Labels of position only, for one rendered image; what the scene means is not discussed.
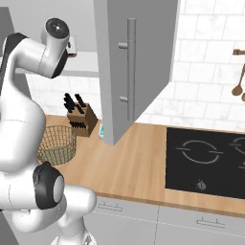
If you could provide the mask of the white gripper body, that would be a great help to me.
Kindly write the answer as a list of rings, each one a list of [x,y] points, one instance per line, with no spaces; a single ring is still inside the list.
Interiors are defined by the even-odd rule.
[[[78,54],[77,44],[75,39],[71,36],[67,44],[68,56],[74,57]]]

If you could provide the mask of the grey cabinet door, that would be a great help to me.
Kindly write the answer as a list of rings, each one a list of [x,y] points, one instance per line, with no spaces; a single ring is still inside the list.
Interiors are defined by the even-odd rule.
[[[103,140],[114,145],[171,80],[180,0],[94,0]],[[135,115],[127,119],[127,19],[136,18]]]

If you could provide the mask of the wooden knife block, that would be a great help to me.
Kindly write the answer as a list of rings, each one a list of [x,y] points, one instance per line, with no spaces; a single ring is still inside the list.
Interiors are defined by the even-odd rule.
[[[71,96],[64,95],[64,106],[67,109],[67,118],[73,131],[81,137],[89,137],[94,130],[98,118],[89,103],[85,103],[79,94],[75,94],[77,102]]]

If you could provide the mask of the wooden hanging spoon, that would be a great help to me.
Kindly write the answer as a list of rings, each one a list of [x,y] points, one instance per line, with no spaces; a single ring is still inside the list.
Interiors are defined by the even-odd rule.
[[[243,65],[243,68],[242,68],[239,83],[236,85],[236,87],[232,91],[232,94],[234,96],[239,96],[242,94],[243,89],[241,87],[241,81],[242,81],[244,75],[245,75],[245,64]]]

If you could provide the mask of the black hob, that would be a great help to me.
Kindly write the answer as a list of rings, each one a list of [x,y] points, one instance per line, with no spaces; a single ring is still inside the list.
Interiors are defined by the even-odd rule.
[[[245,134],[168,127],[166,188],[245,199]]]

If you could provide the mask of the grey drawer front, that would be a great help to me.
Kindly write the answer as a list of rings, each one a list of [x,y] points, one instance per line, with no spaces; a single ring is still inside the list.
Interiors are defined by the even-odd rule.
[[[98,245],[154,245],[158,210],[155,205],[98,197],[97,204],[119,204],[122,212],[95,209],[84,217]]]
[[[196,224],[218,220],[225,229]],[[155,245],[245,245],[245,219],[206,212],[161,207]]]

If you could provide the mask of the grey wall cabinet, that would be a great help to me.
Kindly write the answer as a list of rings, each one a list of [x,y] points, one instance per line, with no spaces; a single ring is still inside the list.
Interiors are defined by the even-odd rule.
[[[93,0],[0,0],[10,10],[14,29],[40,40],[44,23],[51,17],[62,19],[70,29],[78,54],[69,57],[63,76],[99,76]]]

